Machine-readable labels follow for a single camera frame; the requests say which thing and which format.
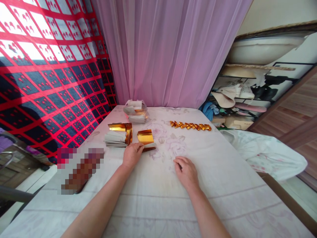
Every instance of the blue cloth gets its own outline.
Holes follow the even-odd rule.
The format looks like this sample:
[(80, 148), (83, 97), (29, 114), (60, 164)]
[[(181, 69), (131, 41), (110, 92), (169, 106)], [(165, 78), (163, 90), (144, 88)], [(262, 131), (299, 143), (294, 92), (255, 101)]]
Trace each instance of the blue cloth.
[(219, 109), (212, 102), (206, 102), (204, 105), (201, 105), (199, 110), (201, 110), (210, 121), (212, 121), (214, 114), (219, 114)]

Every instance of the pink curtain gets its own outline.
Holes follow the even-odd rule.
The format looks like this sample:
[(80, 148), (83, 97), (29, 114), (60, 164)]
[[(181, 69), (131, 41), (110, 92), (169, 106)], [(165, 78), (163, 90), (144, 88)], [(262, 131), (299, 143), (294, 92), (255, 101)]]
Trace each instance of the pink curtain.
[(119, 104), (198, 108), (252, 0), (94, 0)]

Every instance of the paper stack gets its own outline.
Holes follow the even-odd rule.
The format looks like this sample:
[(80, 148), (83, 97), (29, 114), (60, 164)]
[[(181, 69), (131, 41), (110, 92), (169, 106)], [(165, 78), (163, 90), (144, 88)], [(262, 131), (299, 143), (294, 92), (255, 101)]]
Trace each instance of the paper stack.
[[(131, 123), (112, 123), (108, 124), (110, 131), (105, 134), (107, 147), (127, 147), (132, 143), (132, 124)], [(144, 144), (143, 152), (156, 148), (152, 130), (139, 131), (138, 140)]]
[(135, 124), (144, 124), (148, 118), (147, 107), (143, 101), (128, 100), (123, 111), (129, 121)]
[(112, 123), (108, 126), (110, 131), (105, 134), (107, 147), (127, 147), (132, 143), (131, 123)]

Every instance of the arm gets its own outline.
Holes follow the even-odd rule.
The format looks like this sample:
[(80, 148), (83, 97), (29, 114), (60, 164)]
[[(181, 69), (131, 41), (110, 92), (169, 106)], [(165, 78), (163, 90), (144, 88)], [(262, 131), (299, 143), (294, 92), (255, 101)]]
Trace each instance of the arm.
[(178, 156), (174, 160), (178, 179), (186, 189), (195, 210), (201, 236), (231, 238), (216, 212), (210, 205), (206, 195), (199, 187), (195, 165), (190, 159)]
[(62, 235), (63, 238), (101, 237), (115, 208), (119, 194), (139, 161), (143, 149), (144, 146), (141, 143), (131, 144), (125, 149), (122, 165), (79, 213)]

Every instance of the floral tablecloth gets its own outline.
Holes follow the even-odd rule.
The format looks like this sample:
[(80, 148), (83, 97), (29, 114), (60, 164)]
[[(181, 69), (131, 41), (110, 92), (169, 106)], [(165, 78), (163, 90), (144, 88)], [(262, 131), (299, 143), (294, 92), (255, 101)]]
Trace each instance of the floral tablecloth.
[[(60, 185), (81, 157), (74, 155), (26, 206), (1, 237), (60, 237), (122, 163), (123, 148), (107, 148), (107, 124), (127, 122), (118, 105), (81, 145), (104, 148), (104, 162), (80, 194), (59, 195)], [(197, 109), (148, 108), (146, 124), (157, 149), (142, 157), (124, 186), (103, 237), (200, 237), (191, 201), (176, 177), (172, 159), (190, 158), (206, 193), (232, 237), (313, 237), (221, 133)], [(212, 131), (172, 128), (170, 120), (210, 124)]]

